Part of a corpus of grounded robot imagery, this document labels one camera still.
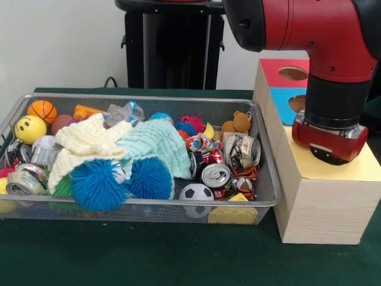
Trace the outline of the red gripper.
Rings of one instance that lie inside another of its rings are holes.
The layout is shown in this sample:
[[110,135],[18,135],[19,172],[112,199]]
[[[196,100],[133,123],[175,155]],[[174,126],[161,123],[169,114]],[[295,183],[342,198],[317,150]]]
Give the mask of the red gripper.
[[292,125],[293,141],[310,149],[319,160],[329,164],[347,164],[363,149],[368,128],[356,125],[350,130],[328,130],[310,123],[301,110]]

